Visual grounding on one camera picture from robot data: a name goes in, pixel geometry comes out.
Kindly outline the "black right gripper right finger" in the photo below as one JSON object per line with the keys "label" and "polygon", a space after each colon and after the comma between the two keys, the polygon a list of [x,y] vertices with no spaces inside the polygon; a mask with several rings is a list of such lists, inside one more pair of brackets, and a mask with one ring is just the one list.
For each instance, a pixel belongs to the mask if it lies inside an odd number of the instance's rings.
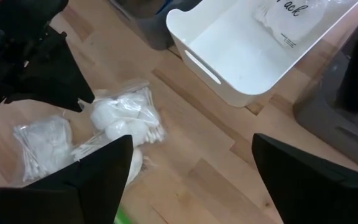
{"label": "black right gripper right finger", "polygon": [[257,170],[284,224],[358,224],[358,172],[255,133]]}

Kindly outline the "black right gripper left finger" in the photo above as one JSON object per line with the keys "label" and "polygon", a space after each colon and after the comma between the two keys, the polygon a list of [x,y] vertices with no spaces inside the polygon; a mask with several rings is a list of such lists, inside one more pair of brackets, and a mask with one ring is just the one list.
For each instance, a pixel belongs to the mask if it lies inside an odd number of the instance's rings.
{"label": "black right gripper left finger", "polygon": [[25,187],[0,187],[0,224],[113,224],[133,150],[125,135]]}

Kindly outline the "green travel bottle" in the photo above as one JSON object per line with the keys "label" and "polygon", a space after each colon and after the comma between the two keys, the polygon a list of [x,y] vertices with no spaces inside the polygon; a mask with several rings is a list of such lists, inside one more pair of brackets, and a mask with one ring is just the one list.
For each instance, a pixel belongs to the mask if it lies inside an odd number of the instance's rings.
{"label": "green travel bottle", "polygon": [[118,207],[114,218],[114,224],[133,224],[133,222],[127,216],[125,211],[121,207]]}

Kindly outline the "clear cotton swab bag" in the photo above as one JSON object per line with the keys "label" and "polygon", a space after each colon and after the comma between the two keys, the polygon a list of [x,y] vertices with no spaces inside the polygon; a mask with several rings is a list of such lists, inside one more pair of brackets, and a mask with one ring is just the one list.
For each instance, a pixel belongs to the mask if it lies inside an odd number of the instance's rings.
{"label": "clear cotton swab bag", "polygon": [[147,170],[147,166],[150,164],[150,159],[143,155],[140,148],[134,148],[131,165],[129,169],[128,178],[126,181],[126,187],[128,187],[142,171]]}
{"label": "clear cotton swab bag", "polygon": [[71,153],[78,161],[122,136],[132,136],[134,147],[165,139],[162,119],[155,108],[147,80],[125,82],[118,89],[98,89],[88,106],[95,135]]}
{"label": "clear cotton swab bag", "polygon": [[13,127],[19,158],[11,186],[22,187],[73,163],[73,133],[69,122],[53,115]]}
{"label": "clear cotton swab bag", "polygon": [[295,48],[322,20],[329,0],[265,0],[254,11],[259,21],[284,47]]}

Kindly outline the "grey plastic bin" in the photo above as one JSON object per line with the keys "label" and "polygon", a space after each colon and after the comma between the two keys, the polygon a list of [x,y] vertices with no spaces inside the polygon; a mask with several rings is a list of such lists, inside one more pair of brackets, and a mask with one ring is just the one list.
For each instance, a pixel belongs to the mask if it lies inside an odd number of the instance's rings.
{"label": "grey plastic bin", "polygon": [[202,0],[108,0],[113,11],[138,37],[154,50],[173,45],[166,25],[172,9],[189,11]]}
{"label": "grey plastic bin", "polygon": [[358,113],[345,110],[338,98],[357,40],[358,27],[323,70],[318,83],[302,93],[293,113],[302,127],[358,165]]}

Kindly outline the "white plastic bin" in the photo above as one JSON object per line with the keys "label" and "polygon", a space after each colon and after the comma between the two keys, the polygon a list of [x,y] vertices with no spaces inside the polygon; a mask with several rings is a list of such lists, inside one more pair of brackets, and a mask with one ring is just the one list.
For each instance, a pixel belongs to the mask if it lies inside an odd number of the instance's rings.
{"label": "white plastic bin", "polygon": [[295,48],[254,18],[265,0],[202,0],[169,11],[166,24],[185,65],[227,104],[243,107],[269,91],[358,0],[329,0],[322,20]]}

